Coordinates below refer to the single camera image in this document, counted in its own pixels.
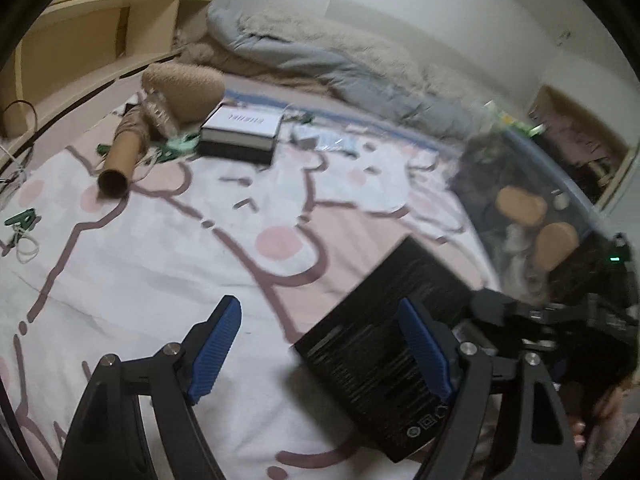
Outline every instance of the plastic bag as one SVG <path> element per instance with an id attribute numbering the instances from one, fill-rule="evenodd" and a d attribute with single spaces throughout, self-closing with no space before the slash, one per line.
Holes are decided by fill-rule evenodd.
<path id="1" fill-rule="evenodd" d="M 491 107 L 479 115 L 484 133 L 467 142 L 449 188 L 474 224 L 502 291 L 542 304 L 548 272 L 599 228 L 599 218 L 575 183 L 527 138 L 532 128 Z"/>
<path id="2" fill-rule="evenodd" d="M 291 140 L 303 150 L 316 152 L 343 152 L 358 157 L 358 144 L 353 136 L 332 128 L 312 124 L 295 124 L 291 128 Z"/>
<path id="3" fill-rule="evenodd" d="M 157 91 L 152 91 L 141 102 L 145 117 L 165 139 L 180 136 L 180 126 L 171 112 L 166 98 Z"/>

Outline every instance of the gray comforter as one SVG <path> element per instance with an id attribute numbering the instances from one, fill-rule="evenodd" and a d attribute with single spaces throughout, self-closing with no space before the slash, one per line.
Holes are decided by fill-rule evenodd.
<path id="1" fill-rule="evenodd" d="M 236 56 L 316 78 L 343 101 L 395 124 L 441 140 L 465 140 L 476 132 L 471 113 L 457 102 L 411 94 L 333 50 L 249 34 L 240 19 L 240 14 L 210 6 L 207 31 Z"/>

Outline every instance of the metal screw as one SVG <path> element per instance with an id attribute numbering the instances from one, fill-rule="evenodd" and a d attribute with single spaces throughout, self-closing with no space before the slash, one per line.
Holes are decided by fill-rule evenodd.
<path id="1" fill-rule="evenodd" d="M 531 366 L 538 366 L 540 364 L 540 356 L 533 352 L 527 352 L 524 354 L 524 360 Z"/>
<path id="2" fill-rule="evenodd" d="M 470 343 L 469 341 L 465 341 L 460 345 L 460 351 L 464 355 L 476 355 L 476 352 L 478 352 L 478 347 L 473 343 Z"/>
<path id="3" fill-rule="evenodd" d="M 102 366 L 111 366 L 116 362 L 117 356 L 115 354 L 106 354 L 100 358 L 100 364 Z"/>
<path id="4" fill-rule="evenodd" d="M 180 351 L 180 343 L 167 343 L 162 347 L 162 353 L 165 355 L 176 355 Z"/>

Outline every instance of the cable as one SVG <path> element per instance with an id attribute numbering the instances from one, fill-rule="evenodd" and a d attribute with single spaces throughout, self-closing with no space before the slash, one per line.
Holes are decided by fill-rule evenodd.
<path id="1" fill-rule="evenodd" d="M 151 156 L 151 158 L 149 158 L 149 157 L 144 158 L 143 160 L 140 160 L 140 162 L 136 164 L 136 167 L 138 167 L 140 164 L 143 164 L 146 161 L 149 161 L 149 165 L 148 165 L 148 168 L 146 169 L 145 173 L 141 177 L 139 177 L 136 180 L 132 181 L 134 184 L 136 182 L 140 182 L 141 180 L 146 178 L 149 173 L 151 173 L 151 170 L 156 165 L 156 162 L 158 162 L 158 158 L 160 158 L 161 154 L 162 154 L 162 149 L 161 148 L 156 148 L 156 152 Z"/>
<path id="2" fill-rule="evenodd" d="M 22 186 L 22 184 L 24 183 L 24 174 L 22 172 L 19 172 L 18 176 L 22 178 L 20 182 L 17 179 L 14 179 L 10 183 L 3 186 L 2 189 L 0 189 L 0 211 L 4 210 L 4 208 L 9 203 L 9 200 L 12 199 L 14 194 L 20 189 L 20 186 Z"/>
<path id="3" fill-rule="evenodd" d="M 16 99 L 15 101 L 10 102 L 7 106 L 4 107 L 4 109 L 2 110 L 2 112 L 0 112 L 0 121 L 2 121 L 2 119 L 4 118 L 4 114 L 6 113 L 6 111 L 12 107 L 13 105 L 16 104 L 26 104 L 27 106 L 31 107 L 31 110 L 33 111 L 33 134 L 35 134 L 38 131 L 38 113 L 36 111 L 36 108 L 33 104 L 31 104 L 28 101 L 25 101 L 24 99 Z M 25 183 L 25 181 L 27 180 L 28 174 L 27 174 L 27 170 L 26 167 L 27 165 L 30 163 L 32 157 L 33 157 L 33 146 L 30 146 L 28 148 L 28 152 L 27 155 L 24 157 L 22 163 L 20 163 L 20 161 L 18 161 L 18 159 L 12 154 L 12 151 L 14 150 L 14 148 L 18 145 L 18 143 L 20 143 L 20 139 L 25 136 L 27 133 L 22 134 L 18 140 L 16 140 L 11 146 L 9 146 L 8 148 L 4 147 L 4 145 L 2 145 L 2 143 L 0 143 L 0 150 L 2 150 L 3 152 L 6 153 L 6 155 L 9 157 L 9 160 L 11 160 L 16 166 L 17 166 L 17 170 L 14 171 L 14 173 L 11 174 L 11 176 L 9 176 L 9 178 L 5 178 L 5 179 L 1 179 L 0 180 L 0 184 L 2 185 L 2 187 L 0 187 L 0 194 L 4 192 L 4 190 L 9 187 L 11 184 L 14 184 L 19 177 L 22 178 L 22 181 L 19 182 L 17 184 L 16 189 L 14 189 L 13 193 L 15 193 L 15 191 L 17 191 L 18 189 L 20 189 L 20 186 L 22 184 Z M 5 200 L 2 203 L 2 206 L 0 206 L 0 210 L 2 210 L 4 208 L 4 206 L 6 205 L 7 200 Z"/>
<path id="4" fill-rule="evenodd" d="M 38 131 L 38 113 L 36 111 L 36 107 L 32 103 L 25 101 L 24 99 L 16 99 L 15 101 L 11 101 L 7 106 L 5 106 L 4 109 L 2 110 L 2 113 L 0 113 L 0 121 L 4 119 L 4 114 L 6 113 L 6 111 L 9 108 L 11 108 L 13 105 L 17 105 L 17 104 L 23 104 L 31 107 L 31 111 L 33 111 L 33 131 L 31 135 L 34 135 Z M 23 138 L 26 134 L 27 132 L 24 132 L 20 137 L 18 137 L 18 140 L 16 140 L 11 146 L 9 146 L 8 151 L 4 148 L 2 144 L 0 144 L 0 148 L 2 148 L 2 150 L 9 156 L 9 158 L 18 165 L 20 165 L 18 161 L 9 152 L 12 151 L 15 146 L 18 145 L 18 143 L 20 142 L 20 139 Z"/>
<path id="5" fill-rule="evenodd" d="M 21 228 L 18 225 L 14 225 L 14 233 L 17 237 L 17 242 L 15 243 L 15 255 L 18 258 L 18 261 L 22 264 L 28 264 L 31 260 L 33 260 L 38 253 L 40 252 L 40 243 L 33 237 L 31 234 Z M 20 248 L 20 242 L 27 240 L 33 244 L 33 249 L 31 251 L 25 251 Z"/>

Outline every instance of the cork pad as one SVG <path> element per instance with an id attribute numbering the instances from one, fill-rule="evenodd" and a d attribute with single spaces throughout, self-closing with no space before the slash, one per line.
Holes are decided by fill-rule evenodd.
<path id="1" fill-rule="evenodd" d="M 578 247 L 578 234 L 566 222 L 544 226 L 536 238 L 534 260 L 536 265 L 550 272 Z"/>
<path id="2" fill-rule="evenodd" d="M 546 202 L 521 187 L 503 187 L 495 198 L 495 206 L 517 224 L 533 227 L 540 224 L 546 214 Z"/>
<path id="3" fill-rule="evenodd" d="M 156 90 L 181 123 L 203 121 L 225 95 L 223 75 L 207 66 L 152 63 L 142 73 L 142 88 Z"/>

